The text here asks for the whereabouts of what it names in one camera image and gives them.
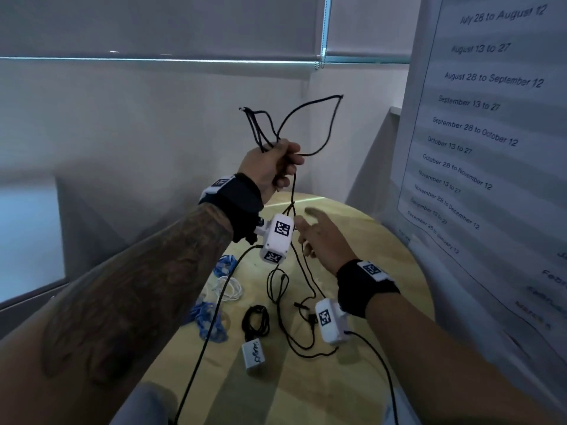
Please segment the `wooden table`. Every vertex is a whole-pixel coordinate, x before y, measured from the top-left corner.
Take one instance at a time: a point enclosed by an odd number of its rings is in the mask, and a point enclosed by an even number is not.
[[[261,216],[271,219],[289,204],[289,192],[280,192],[266,205]],[[327,212],[355,253],[369,259],[395,278],[401,293],[424,314],[434,319],[433,302],[423,274],[402,243],[386,228],[360,211],[323,197],[295,194],[298,214],[305,207]],[[294,243],[297,245],[297,232]],[[249,247],[245,241],[226,250],[237,258]],[[309,343],[308,324],[298,315],[294,301],[310,295],[301,269],[290,250],[281,266],[290,284],[281,302],[287,330],[300,342]],[[336,298],[336,279],[315,259],[309,259],[315,281],[325,295]],[[195,382],[181,413],[180,424],[369,424],[379,423],[390,402],[386,372],[375,354],[351,339],[332,357],[302,359],[287,345],[277,324],[275,306],[266,295],[266,276],[273,266],[251,251],[238,266],[235,277],[244,288],[243,297],[222,306],[223,323],[229,340],[209,343]],[[306,305],[315,309],[315,301]],[[268,307],[271,330],[262,339],[266,364],[254,376],[245,371],[240,347],[244,335],[242,317],[251,305]],[[366,337],[381,353],[366,321],[350,317],[351,329]],[[331,347],[315,328],[315,347],[308,351],[329,352]],[[202,348],[194,323],[182,327],[154,361],[144,380],[166,386],[181,398]]]

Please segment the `black wristband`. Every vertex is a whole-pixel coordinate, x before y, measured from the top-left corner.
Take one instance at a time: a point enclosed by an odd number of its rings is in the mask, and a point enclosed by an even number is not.
[[[223,211],[232,225],[232,241],[254,233],[259,212],[264,208],[258,186],[245,174],[237,173],[216,194],[206,194],[201,203],[211,203]]]
[[[337,271],[338,305],[346,313],[365,318],[366,306],[374,295],[387,292],[400,293],[400,290],[393,280],[384,279],[379,282],[374,280],[370,273],[358,265],[359,262],[362,260],[353,259]],[[375,265],[370,265],[381,272]]]

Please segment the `forearm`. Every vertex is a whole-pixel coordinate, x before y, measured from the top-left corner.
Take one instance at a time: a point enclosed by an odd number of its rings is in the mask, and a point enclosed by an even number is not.
[[[0,403],[7,423],[108,423],[231,239],[222,211],[199,205],[73,282],[5,337]]]
[[[375,295],[366,318],[424,423],[465,418],[552,423],[494,366],[453,340],[401,295]]]

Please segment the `wristband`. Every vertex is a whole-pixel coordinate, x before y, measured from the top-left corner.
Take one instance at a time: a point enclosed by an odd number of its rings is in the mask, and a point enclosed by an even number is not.
[[[232,225],[233,242],[254,234],[264,208],[258,186],[243,173],[218,179],[203,191],[201,203],[211,203],[223,211]]]
[[[396,283],[370,261],[353,259],[337,271],[338,305],[358,317],[366,317],[366,306],[377,293],[400,293]]]

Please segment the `white power adapter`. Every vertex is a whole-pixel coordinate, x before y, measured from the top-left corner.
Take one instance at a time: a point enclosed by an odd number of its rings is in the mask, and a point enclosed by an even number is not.
[[[266,362],[262,344],[259,338],[250,340],[242,345],[242,356],[245,358],[246,370],[250,370]]]
[[[348,341],[349,324],[346,321],[347,313],[343,312],[337,301],[325,298],[315,305],[315,313],[319,321],[323,341],[335,346]]]
[[[270,264],[281,264],[287,257],[287,251],[293,235],[293,219],[281,213],[274,215],[271,221],[256,227],[254,233],[264,237],[264,246],[260,258]]]

